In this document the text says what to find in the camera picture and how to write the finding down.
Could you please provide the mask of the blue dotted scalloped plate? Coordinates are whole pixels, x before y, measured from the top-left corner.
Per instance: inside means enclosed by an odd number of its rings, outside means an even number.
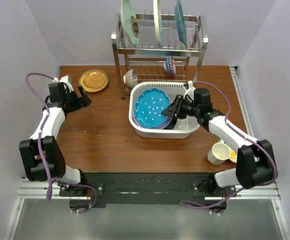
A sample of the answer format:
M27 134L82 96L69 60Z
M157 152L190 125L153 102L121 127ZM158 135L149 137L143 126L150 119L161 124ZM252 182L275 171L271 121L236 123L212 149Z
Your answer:
M170 105L170 98L164 90L156 87L144 90L137 98L134 116L140 126L157 128L168 120L162 112Z

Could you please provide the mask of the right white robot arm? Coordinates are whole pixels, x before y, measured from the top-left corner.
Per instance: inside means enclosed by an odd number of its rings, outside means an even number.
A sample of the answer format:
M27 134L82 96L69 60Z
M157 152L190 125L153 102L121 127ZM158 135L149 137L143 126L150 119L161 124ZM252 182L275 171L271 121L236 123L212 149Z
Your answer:
M221 111L213 108L208 89L195 89L193 97L178 94L162 114L178 119L195 117L200 126L236 152L235 168L219 171L209 178L207 189L212 196L220 196L225 187L241 185L251 189L276 180L278 173L271 143L258 140L232 125Z

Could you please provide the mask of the lavender plate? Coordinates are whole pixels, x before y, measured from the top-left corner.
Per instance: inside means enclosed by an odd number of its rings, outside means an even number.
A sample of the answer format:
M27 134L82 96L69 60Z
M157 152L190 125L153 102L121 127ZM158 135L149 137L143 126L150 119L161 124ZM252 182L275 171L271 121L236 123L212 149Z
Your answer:
M136 119L135 117L135 111L133 110L133 113L132 113L132 118L134 120L134 122L136 123L137 126L141 127L141 128L148 128L146 126L142 126L140 125L139 121ZM167 120L165 122L163 122L160 126L158 127L153 127L152 129L159 129L159 130L162 130L162 129L165 129L170 123L172 122L172 117L167 117Z

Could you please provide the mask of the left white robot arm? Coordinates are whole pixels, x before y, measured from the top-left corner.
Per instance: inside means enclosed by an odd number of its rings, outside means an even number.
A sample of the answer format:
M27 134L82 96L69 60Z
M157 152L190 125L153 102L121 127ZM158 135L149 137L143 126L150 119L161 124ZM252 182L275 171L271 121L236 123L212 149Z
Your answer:
M28 140L19 143L28 180L47 181L48 200L52 197L52 185L57 181L71 185L71 191L77 196L83 196L88 191L84 173L66 165L57 143L59 130L67 115L92 103L81 85L78 90L80 97L68 82L49 84L50 94L43 100L43 115L37 129Z

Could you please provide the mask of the white plastic bin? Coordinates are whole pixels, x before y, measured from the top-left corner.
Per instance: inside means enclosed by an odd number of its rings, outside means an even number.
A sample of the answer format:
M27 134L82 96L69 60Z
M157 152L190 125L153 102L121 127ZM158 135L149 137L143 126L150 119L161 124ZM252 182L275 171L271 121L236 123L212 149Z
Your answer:
M176 118L164 111L176 97L188 94L193 98L194 87L182 82L149 81L136 85L130 95L129 121L136 133L144 138L184 139L199 128L196 118Z

